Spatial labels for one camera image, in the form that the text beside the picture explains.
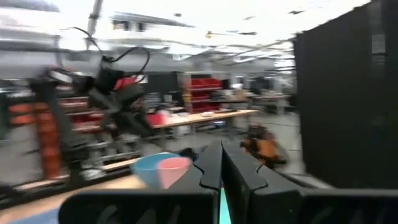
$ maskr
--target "red storage bin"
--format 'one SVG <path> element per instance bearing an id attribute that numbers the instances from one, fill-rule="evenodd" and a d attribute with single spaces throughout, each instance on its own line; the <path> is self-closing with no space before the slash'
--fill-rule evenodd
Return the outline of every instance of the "red storage bin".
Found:
<path id="1" fill-rule="evenodd" d="M 148 114 L 147 120 L 152 126 L 162 125 L 165 123 L 164 114 Z"/>
<path id="2" fill-rule="evenodd" d="M 202 78 L 192 78 L 191 79 L 191 89 L 192 90 L 199 90 L 205 88 L 205 84 L 202 81 Z"/>
<path id="3" fill-rule="evenodd" d="M 198 100 L 208 100 L 209 99 L 209 94 L 204 93 L 204 92 L 193 92 L 192 93 L 192 102 L 198 101 Z"/>
<path id="4" fill-rule="evenodd" d="M 206 88 L 221 88 L 223 86 L 222 82 L 216 78 L 204 78 Z"/>

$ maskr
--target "black panel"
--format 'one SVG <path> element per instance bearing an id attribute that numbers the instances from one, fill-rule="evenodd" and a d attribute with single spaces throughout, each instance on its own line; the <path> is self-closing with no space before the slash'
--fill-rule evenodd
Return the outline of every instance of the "black panel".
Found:
<path id="1" fill-rule="evenodd" d="M 234 224 L 398 222 L 398 190 L 306 189 L 223 141 L 223 180 Z"/>
<path id="2" fill-rule="evenodd" d="M 363 187 L 373 169 L 368 7 L 297 37 L 298 108 L 307 172 L 336 187 Z"/>
<path id="3" fill-rule="evenodd" d="M 398 188 L 397 9 L 373 1 L 297 36 L 303 159 L 335 187 Z"/>

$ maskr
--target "shelf rack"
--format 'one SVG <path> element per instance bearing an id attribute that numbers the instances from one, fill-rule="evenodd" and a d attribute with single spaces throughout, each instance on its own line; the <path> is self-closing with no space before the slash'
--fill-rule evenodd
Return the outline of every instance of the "shelf rack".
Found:
<path id="1" fill-rule="evenodd" d="M 195 71 L 185 72 L 184 78 L 191 83 L 191 105 L 193 113 L 218 110 L 220 103 L 212 103 L 210 93 L 221 90 L 222 83 L 217 78 L 194 78 L 192 75 L 225 75 L 224 71 Z"/>

